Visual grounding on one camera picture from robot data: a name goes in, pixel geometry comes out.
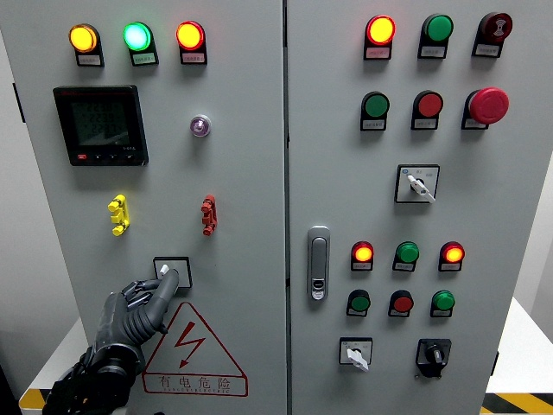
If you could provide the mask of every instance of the yellow indicator light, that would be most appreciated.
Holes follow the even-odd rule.
[[[204,42],[204,30],[196,22],[181,23],[176,30],[176,40],[182,48],[195,50]]]
[[[98,45],[96,30],[88,24],[78,24],[69,31],[69,41],[77,52],[92,52]]]
[[[460,248],[450,248],[446,251],[446,260],[448,262],[459,262],[463,259],[465,253]]]
[[[372,258],[372,249],[367,246],[362,246],[355,251],[355,259],[359,262],[370,261]]]
[[[389,16],[376,16],[369,22],[367,36],[375,45],[390,43],[396,34],[396,24]]]

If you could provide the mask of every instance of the red warning triangle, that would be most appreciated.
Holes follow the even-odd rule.
[[[191,303],[179,305],[142,377],[147,393],[248,394],[244,371]]]

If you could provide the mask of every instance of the green indicator light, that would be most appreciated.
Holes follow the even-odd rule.
[[[455,297],[449,291],[438,291],[432,297],[432,303],[441,311],[451,310],[455,305]]]
[[[149,46],[152,36],[145,24],[134,22],[125,26],[123,39],[129,49],[140,52]]]
[[[414,242],[404,242],[397,247],[397,257],[404,263],[410,264],[418,259],[418,246]]]
[[[373,118],[382,117],[390,108],[390,103],[384,95],[372,95],[365,102],[366,113]]]
[[[371,302],[366,297],[355,297],[352,300],[352,309],[355,311],[365,311],[371,306]]]
[[[434,42],[443,42],[453,33],[453,21],[449,16],[438,15],[429,19],[424,32]]]

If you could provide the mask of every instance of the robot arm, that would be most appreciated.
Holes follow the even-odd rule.
[[[163,279],[135,281],[105,300],[94,343],[48,395],[44,415],[107,415],[129,400],[130,387],[144,370],[140,346],[157,331],[179,284],[176,270]]]

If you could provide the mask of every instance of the green push button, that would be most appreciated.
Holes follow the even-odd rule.
[[[443,42],[453,33],[453,21],[449,16],[434,16],[426,23],[424,33],[434,42]]]
[[[375,94],[368,98],[365,102],[365,112],[369,117],[378,118],[382,117],[388,112],[390,108],[390,102],[382,94]]]
[[[415,242],[404,242],[397,247],[397,257],[405,264],[410,264],[418,259],[419,251]]]
[[[371,307],[371,301],[366,297],[355,297],[352,300],[352,309],[355,311],[365,311]]]
[[[451,310],[455,305],[455,297],[449,291],[438,291],[432,297],[432,304],[441,311]]]

